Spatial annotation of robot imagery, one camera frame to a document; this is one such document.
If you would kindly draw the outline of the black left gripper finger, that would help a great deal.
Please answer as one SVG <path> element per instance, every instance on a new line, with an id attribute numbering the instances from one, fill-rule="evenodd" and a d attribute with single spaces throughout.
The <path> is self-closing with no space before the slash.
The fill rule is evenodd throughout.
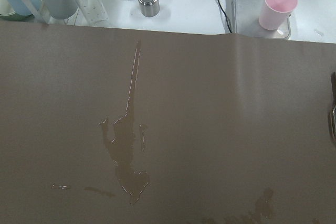
<path id="1" fill-rule="evenodd" d="M 331 74 L 331 86 L 332 86 L 332 105 L 328 114 L 329 132 L 331 142 L 335 145 L 335 72 Z"/>

